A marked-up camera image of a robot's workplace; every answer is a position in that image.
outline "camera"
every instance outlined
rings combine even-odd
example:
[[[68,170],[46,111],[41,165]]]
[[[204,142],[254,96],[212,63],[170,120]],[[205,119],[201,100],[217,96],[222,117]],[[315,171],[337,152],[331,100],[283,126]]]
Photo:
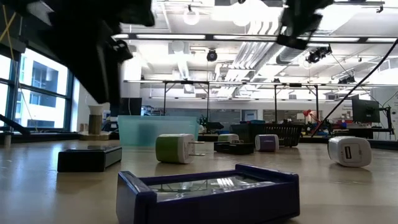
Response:
[[[215,49],[210,49],[207,53],[207,61],[208,62],[215,62],[217,60],[217,53]]]

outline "black basket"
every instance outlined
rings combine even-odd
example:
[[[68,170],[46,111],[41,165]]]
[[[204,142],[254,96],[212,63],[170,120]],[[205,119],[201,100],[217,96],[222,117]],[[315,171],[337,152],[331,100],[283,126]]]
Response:
[[[280,146],[293,147],[299,144],[303,127],[299,124],[233,124],[231,133],[247,143],[254,143],[258,134],[276,134]]]

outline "green and white cube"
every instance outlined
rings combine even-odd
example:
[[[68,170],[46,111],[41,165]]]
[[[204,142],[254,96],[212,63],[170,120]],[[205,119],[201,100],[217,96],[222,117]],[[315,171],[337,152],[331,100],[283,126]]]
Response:
[[[161,134],[156,139],[156,159],[160,162],[189,164],[193,161],[192,134]]]
[[[234,140],[239,140],[239,136],[237,134],[220,134],[218,136],[218,141],[219,142],[230,142],[232,143],[232,141]]]

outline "black cable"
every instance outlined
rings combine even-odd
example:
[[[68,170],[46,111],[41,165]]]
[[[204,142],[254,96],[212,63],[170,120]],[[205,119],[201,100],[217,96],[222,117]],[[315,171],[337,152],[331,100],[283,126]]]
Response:
[[[397,93],[398,91],[396,91],[385,103],[383,103],[381,107],[384,108],[384,105],[386,105],[386,103],[388,103],[388,101],[390,101],[394,96],[396,96]]]
[[[319,128],[325,123],[325,121],[330,117],[330,115],[333,112],[335,112],[335,110],[348,98],[348,96],[350,96],[350,94],[352,94],[352,92],[354,92],[355,89],[357,89],[357,87],[362,85],[362,83],[365,82],[365,80],[367,80],[384,63],[384,61],[388,58],[388,56],[390,56],[391,52],[395,49],[397,44],[398,44],[398,39],[396,39],[396,41],[392,44],[390,50],[383,57],[383,59],[381,59],[381,61],[373,68],[373,70],[369,74],[367,74],[358,84],[356,84],[356,86],[354,86],[354,88],[352,90],[350,90],[347,93],[347,95],[344,96],[344,98],[341,99],[341,101],[332,109],[332,111],[328,114],[328,116],[326,116],[326,118],[324,120],[322,120],[322,122],[315,129],[314,133],[312,133],[311,138],[314,137],[314,135],[318,132]]]
[[[340,64],[340,62],[336,59],[336,57],[333,55],[333,54],[331,54],[331,56],[333,56],[333,58],[336,60],[336,62],[340,65],[340,67],[344,70],[344,72],[347,74],[347,75],[350,75],[348,72],[347,72],[347,70]],[[377,99],[375,99],[367,90],[365,90],[363,87],[361,87],[361,89],[363,90],[363,91],[365,91],[374,101],[376,101],[380,106],[382,106],[381,105],[381,103],[380,102],[378,102],[377,101]]]
[[[347,70],[342,66],[342,64],[340,64],[340,62],[337,60],[337,58],[336,58],[333,54],[331,54],[331,56],[333,56],[333,58],[336,60],[336,62],[337,62],[337,63],[340,65],[340,67],[344,70],[344,72],[345,72],[347,75],[350,75],[350,74],[347,72]],[[381,105],[381,103],[378,102],[377,99],[375,99],[367,90],[365,90],[363,87],[361,87],[361,89],[362,89],[363,91],[365,91],[365,93],[368,94],[374,101],[376,101],[376,102],[381,106],[381,108],[384,108],[384,105]]]

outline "blue plastic tray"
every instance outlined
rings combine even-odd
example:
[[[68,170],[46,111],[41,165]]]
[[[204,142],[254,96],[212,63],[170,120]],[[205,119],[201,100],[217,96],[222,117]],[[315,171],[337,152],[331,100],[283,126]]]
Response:
[[[193,134],[198,139],[196,117],[188,116],[118,116],[122,146],[155,146],[161,134]]]
[[[300,215],[299,176],[253,166],[138,178],[120,172],[120,223],[270,223]]]

